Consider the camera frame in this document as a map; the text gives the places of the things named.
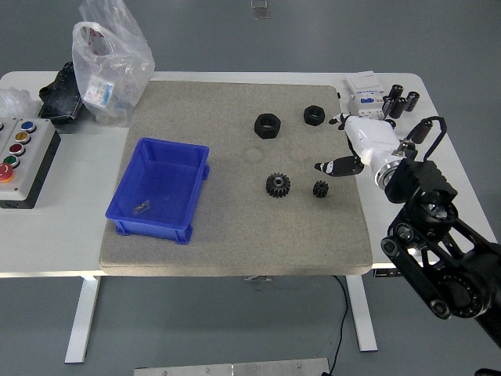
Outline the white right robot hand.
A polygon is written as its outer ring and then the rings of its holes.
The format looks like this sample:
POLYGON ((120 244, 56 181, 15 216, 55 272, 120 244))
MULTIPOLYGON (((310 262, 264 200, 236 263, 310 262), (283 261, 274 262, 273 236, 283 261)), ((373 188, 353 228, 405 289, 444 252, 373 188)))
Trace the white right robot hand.
POLYGON ((402 157, 395 154, 400 142, 387 121, 341 113, 330 120, 345 133, 351 155, 315 164, 329 176, 357 175, 368 166, 378 186, 398 167, 402 157))

